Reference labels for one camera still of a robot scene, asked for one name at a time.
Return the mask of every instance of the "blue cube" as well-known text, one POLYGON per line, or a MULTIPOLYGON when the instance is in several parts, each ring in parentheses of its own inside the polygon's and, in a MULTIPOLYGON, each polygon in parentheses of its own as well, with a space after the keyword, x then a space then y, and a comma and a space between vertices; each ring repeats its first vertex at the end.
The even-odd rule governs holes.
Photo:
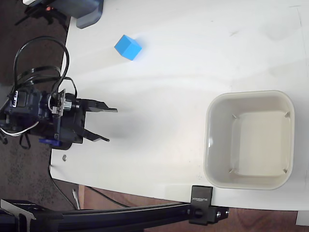
POLYGON ((135 56, 141 51, 141 46, 130 37, 123 35, 118 43, 115 45, 116 50, 123 57, 133 60, 135 56))

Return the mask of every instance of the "table surface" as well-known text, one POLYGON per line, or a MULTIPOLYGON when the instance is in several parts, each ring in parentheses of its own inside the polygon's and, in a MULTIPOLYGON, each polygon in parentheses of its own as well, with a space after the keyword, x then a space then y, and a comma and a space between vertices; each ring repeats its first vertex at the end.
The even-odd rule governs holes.
POLYGON ((309 210, 308 12, 305 0, 105 0, 96 24, 78 29, 72 19, 68 76, 80 98, 119 112, 87 113, 85 128, 111 141, 53 150, 53 178, 190 202, 192 185, 211 186, 203 171, 210 102, 277 89, 295 106, 291 177, 276 190, 214 188, 212 204, 309 210), (123 34, 143 47, 134 61, 114 49, 123 34))

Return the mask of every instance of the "white bowl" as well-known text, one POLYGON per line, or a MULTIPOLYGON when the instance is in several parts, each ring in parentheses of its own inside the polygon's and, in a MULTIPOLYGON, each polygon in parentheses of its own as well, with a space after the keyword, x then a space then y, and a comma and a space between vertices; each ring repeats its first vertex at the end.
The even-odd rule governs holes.
POLYGON ((276 189, 290 177, 295 110, 283 92, 226 93, 207 110, 204 171, 214 186, 276 189))

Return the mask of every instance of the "black bracket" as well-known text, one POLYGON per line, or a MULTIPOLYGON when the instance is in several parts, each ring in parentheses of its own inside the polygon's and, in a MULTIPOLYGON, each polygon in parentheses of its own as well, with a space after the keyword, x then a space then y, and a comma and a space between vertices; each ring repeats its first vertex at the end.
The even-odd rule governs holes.
POLYGON ((212 187, 192 186, 189 223, 217 223, 229 215, 229 208, 211 205, 212 187))
POLYGON ((18 232, 57 232, 63 215, 37 204, 21 200, 1 199, 1 208, 17 219, 18 232))

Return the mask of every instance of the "black cable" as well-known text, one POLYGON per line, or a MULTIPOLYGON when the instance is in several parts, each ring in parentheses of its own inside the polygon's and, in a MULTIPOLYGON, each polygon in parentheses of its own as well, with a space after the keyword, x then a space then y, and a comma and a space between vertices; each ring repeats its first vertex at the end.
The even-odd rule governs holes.
POLYGON ((15 56, 15 59, 14 59, 14 66, 13 66, 14 86, 13 86, 13 90, 12 90, 11 94, 14 94, 15 91, 17 90, 17 84, 18 84, 17 66, 18 66, 19 55, 25 49, 25 47, 27 47, 29 44, 31 44, 33 42, 43 41, 43 40, 50 40, 50 41, 57 43, 58 45, 60 45, 62 47, 62 49, 64 50, 64 52, 66 54, 66 66, 65 66, 64 72, 63 72, 61 78, 59 79, 59 81, 57 82, 55 89, 52 89, 51 95, 54 94, 55 90, 59 88, 60 84, 64 80, 64 78, 65 78, 65 76, 68 72, 69 64, 70 64, 69 52, 68 52, 67 48, 65 47, 64 43, 62 43, 60 40, 57 40, 56 38, 53 38, 53 37, 50 37, 50 36, 37 37, 37 38, 34 38, 34 39, 26 42, 16 53, 16 56, 15 56))
POLYGON ((24 78, 25 76, 27 76, 31 73, 37 73, 37 72, 47 71, 47 70, 57 71, 57 73, 60 77, 61 70, 60 70, 59 67, 56 67, 56 66, 41 66, 41 67, 38 67, 38 68, 29 69, 27 71, 24 71, 22 74, 19 74, 18 77, 17 77, 17 81, 21 80, 22 78, 24 78))
POLYGON ((105 197, 107 200, 109 200, 109 201, 111 201, 111 202, 113 202, 113 203, 115 203, 115 204, 117 204, 117 205, 120 205, 120 206, 122 206, 122 207, 124 207, 124 208, 130 208, 130 206, 127 206, 127 205, 125 205, 125 204, 122 204, 122 203, 120 203, 120 202, 117 202, 117 201, 113 200, 112 198, 106 196, 104 193, 101 193, 101 192, 97 191, 97 190, 94 189, 93 187, 89 187, 89 186, 86 186, 86 187, 89 188, 89 189, 91 189, 92 191, 96 192, 97 194, 101 195, 102 197, 105 197))
POLYGON ((52 163, 52 152, 50 153, 50 157, 49 157, 49 166, 48 166, 48 175, 51 179, 51 181, 53 182, 54 186, 56 187, 56 189, 61 193, 61 195, 64 197, 64 199, 66 199, 70 205, 73 207, 74 210, 77 210, 77 207, 70 201, 70 199, 61 191, 61 189, 58 187, 58 185, 55 183, 54 179, 52 178, 52 175, 50 174, 50 166, 52 163))

